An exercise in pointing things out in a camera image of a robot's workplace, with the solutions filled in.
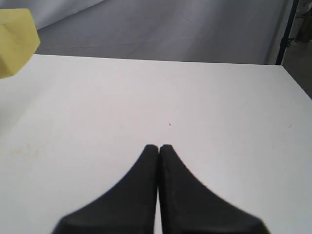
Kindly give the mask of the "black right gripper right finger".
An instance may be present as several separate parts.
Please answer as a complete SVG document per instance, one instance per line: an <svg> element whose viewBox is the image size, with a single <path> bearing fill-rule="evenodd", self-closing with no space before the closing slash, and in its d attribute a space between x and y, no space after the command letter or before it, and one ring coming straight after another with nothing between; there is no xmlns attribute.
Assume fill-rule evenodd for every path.
<svg viewBox="0 0 312 234"><path fill-rule="evenodd" d="M158 192L165 234L267 234L261 219L223 200L185 166L171 145L159 150Z"/></svg>

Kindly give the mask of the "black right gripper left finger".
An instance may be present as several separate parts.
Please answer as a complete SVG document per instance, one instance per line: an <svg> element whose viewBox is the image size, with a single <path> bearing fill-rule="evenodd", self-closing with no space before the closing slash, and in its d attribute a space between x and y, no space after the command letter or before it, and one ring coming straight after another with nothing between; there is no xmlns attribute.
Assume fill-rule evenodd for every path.
<svg viewBox="0 0 312 234"><path fill-rule="evenodd" d="M157 200L158 147L146 145L109 191L64 216L55 234L152 234Z"/></svg>

